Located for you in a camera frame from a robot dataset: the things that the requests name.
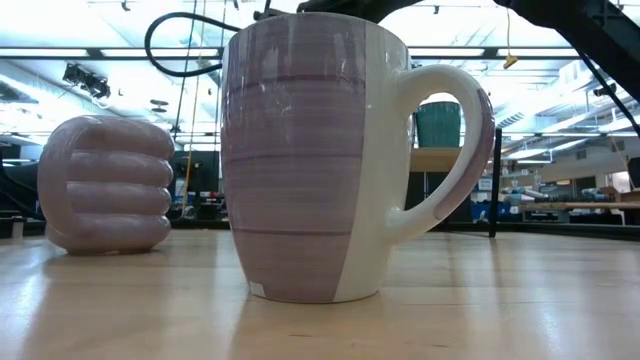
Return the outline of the black background cabinet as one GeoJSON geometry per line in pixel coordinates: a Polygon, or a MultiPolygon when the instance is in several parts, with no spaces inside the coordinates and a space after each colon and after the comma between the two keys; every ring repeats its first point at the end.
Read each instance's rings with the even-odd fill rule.
{"type": "Polygon", "coordinates": [[[168,218],[217,220],[221,205],[219,153],[177,151],[170,165],[173,180],[169,185],[172,203],[167,211],[168,218]]]}

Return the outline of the dark teal speckled mug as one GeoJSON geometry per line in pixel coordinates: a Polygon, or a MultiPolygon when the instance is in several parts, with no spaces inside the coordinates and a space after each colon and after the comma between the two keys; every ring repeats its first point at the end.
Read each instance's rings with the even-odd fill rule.
{"type": "Polygon", "coordinates": [[[416,111],[417,141],[420,148],[458,148],[461,107],[443,101],[420,105],[416,111]]]}

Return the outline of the lilac ribbed mug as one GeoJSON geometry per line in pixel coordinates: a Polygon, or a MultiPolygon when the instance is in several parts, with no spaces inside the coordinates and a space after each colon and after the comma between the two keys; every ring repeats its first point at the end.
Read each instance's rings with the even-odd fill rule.
{"type": "Polygon", "coordinates": [[[61,123],[43,147],[45,235],[70,255],[144,253],[171,230],[174,143],[154,124],[104,115],[61,123]]]}

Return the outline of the wooden background table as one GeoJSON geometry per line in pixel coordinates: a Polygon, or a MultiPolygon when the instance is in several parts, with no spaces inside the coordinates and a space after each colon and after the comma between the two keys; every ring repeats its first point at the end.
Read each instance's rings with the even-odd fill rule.
{"type": "Polygon", "coordinates": [[[623,213],[622,224],[627,225],[627,219],[640,223],[640,202],[546,202],[526,203],[519,206],[524,220],[529,220],[533,212],[555,212],[560,223],[570,222],[572,210],[618,210],[623,213]]]}

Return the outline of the wooden riser shelf black legs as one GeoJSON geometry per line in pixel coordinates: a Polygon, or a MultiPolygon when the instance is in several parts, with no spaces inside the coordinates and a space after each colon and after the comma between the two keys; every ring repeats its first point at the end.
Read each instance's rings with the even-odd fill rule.
{"type": "MultiPolygon", "coordinates": [[[[490,209],[485,222],[452,222],[442,220],[439,224],[430,229],[430,232],[488,232],[489,236],[494,236],[497,230],[497,184],[500,179],[498,174],[500,161],[502,159],[502,135],[503,130],[496,128],[494,132],[494,145],[490,152],[490,159],[483,162],[481,172],[494,166],[491,171],[492,188],[490,209]]],[[[444,173],[449,172],[454,167],[461,148],[415,148],[410,154],[410,171],[424,173],[444,173]]]]}

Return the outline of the purple striped white mug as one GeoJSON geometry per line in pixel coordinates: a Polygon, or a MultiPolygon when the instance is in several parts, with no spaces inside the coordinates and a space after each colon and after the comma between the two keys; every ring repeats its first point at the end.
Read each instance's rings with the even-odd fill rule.
{"type": "Polygon", "coordinates": [[[358,300],[381,286],[392,247],[449,216],[494,144],[481,85],[450,65],[412,68],[385,28],[347,15],[272,17],[224,51],[221,163],[228,217],[253,295],[358,300]],[[405,205],[411,117],[438,93],[459,102],[465,140],[440,186],[405,205]]]}

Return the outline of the long ceiling light bar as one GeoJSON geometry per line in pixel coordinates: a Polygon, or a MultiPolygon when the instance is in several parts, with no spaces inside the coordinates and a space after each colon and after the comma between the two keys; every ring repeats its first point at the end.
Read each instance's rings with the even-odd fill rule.
{"type": "MultiPolygon", "coordinates": [[[[158,60],[203,58],[219,60],[223,47],[158,47],[151,54],[158,60]]],[[[414,60],[498,60],[509,54],[522,60],[574,60],[579,55],[570,47],[433,47],[409,46],[414,60]]],[[[137,61],[147,57],[144,48],[136,47],[0,47],[0,59],[7,60],[89,60],[137,61]]]]}

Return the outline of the black ceiling fixture cluster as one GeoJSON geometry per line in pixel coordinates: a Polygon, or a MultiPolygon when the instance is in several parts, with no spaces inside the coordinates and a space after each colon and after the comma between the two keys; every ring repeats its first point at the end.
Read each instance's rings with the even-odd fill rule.
{"type": "Polygon", "coordinates": [[[78,64],[68,63],[62,80],[72,86],[78,86],[81,90],[89,93],[92,98],[109,98],[111,95],[107,78],[100,77],[94,73],[86,71],[78,64]]]}

